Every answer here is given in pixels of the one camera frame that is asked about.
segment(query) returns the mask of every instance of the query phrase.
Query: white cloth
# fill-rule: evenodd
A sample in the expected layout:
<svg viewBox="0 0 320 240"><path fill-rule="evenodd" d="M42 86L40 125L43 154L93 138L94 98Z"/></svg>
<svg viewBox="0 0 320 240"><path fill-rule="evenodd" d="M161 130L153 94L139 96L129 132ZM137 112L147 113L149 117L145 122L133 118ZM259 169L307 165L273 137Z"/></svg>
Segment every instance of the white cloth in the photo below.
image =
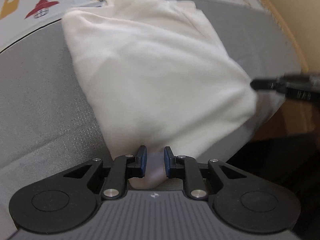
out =
<svg viewBox="0 0 320 240"><path fill-rule="evenodd" d="M112 157L148 148L133 187L165 180L163 147L197 157L255 113L250 78L191 1L110 0L70 9L62 24Z"/></svg>

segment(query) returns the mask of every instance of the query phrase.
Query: garment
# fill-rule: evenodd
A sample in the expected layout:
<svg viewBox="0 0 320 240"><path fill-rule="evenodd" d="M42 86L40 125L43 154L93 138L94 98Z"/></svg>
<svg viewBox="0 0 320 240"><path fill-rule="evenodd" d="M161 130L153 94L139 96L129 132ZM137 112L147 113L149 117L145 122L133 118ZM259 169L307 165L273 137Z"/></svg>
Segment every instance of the garment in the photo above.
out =
<svg viewBox="0 0 320 240"><path fill-rule="evenodd" d="M113 158L148 148L137 188L165 180L163 147L197 157L255 113L250 78L190 1L110 0L62 26Z"/></svg>

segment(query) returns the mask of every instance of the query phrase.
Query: silver screw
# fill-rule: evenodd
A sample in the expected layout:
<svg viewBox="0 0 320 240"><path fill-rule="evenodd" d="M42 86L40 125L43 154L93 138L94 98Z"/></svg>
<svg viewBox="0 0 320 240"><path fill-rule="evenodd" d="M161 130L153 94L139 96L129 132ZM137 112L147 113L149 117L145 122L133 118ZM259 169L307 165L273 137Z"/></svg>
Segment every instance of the silver screw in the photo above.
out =
<svg viewBox="0 0 320 240"><path fill-rule="evenodd" d="M195 190L191 191L191 196L196 197L196 198L205 197L206 195L207 195L207 193L202 189L195 189Z"/></svg>
<svg viewBox="0 0 320 240"><path fill-rule="evenodd" d="M114 188L108 188L103 192L103 194L106 197L116 197L119 195L119 191Z"/></svg>

